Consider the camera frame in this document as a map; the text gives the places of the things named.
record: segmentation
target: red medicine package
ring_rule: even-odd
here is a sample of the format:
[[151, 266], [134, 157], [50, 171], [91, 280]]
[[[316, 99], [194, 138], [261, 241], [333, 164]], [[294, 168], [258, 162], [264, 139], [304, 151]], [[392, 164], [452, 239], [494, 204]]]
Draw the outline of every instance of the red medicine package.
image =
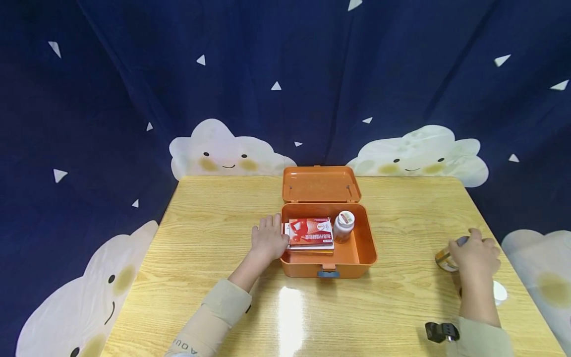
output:
[[297, 218], [289, 220], [289, 246], [314, 246], [333, 242], [329, 218]]

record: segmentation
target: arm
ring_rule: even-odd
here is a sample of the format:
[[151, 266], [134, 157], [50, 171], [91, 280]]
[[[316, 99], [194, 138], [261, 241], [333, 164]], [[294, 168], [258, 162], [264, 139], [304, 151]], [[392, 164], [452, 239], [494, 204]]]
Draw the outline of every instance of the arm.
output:
[[470, 229], [462, 247], [451, 240], [448, 248], [460, 270], [462, 302], [458, 329], [460, 340], [449, 345], [448, 356], [511, 357], [508, 334], [501, 329], [493, 292], [493, 275], [500, 268], [500, 249], [494, 239], [483, 239]]
[[238, 268], [221, 280], [183, 327], [165, 357], [213, 357], [230, 329], [248, 310], [249, 292], [260, 274], [286, 250], [289, 237], [282, 235], [282, 218], [268, 216], [252, 228], [252, 248]]

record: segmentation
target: wooden table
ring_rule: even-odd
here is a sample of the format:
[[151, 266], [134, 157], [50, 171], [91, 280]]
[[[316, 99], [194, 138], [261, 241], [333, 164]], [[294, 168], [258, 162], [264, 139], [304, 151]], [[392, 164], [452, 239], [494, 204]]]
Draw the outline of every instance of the wooden table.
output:
[[[361, 279], [288, 278], [279, 261], [252, 290], [252, 308], [220, 356], [444, 356], [428, 321], [456, 319], [450, 273], [434, 263], [449, 238], [477, 227], [492, 236], [455, 178], [358, 178], [379, 253]], [[216, 281], [250, 247], [258, 219], [279, 212], [281, 177], [180, 181], [103, 356], [162, 356]], [[564, 356], [507, 258], [495, 280], [517, 356]]]

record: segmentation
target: white pill bottle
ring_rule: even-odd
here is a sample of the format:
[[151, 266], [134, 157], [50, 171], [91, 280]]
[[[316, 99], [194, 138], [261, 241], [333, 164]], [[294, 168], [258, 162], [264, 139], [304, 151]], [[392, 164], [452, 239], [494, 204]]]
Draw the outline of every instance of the white pill bottle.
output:
[[341, 211], [333, 224], [333, 239], [337, 243], [345, 243], [355, 228], [355, 216], [349, 211]]

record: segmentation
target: small jar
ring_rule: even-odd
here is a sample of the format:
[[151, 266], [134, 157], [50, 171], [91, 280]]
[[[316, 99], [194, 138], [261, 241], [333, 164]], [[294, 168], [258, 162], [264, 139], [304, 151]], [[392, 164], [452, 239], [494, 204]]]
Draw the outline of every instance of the small jar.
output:
[[[467, 236], [460, 237], [456, 239], [456, 243], [458, 243], [458, 245], [461, 247], [464, 245], [464, 243], [468, 241], [468, 238], [469, 237]], [[444, 248], [438, 253], [436, 253], [435, 261], [436, 264], [438, 264], [438, 266], [444, 269], [445, 271], [449, 272], [458, 271], [458, 265], [456, 264], [454, 259], [452, 259], [452, 256], [450, 255], [448, 248]]]
[[355, 216], [349, 211], [341, 211], [333, 224], [333, 239], [337, 243], [345, 243], [355, 228]]

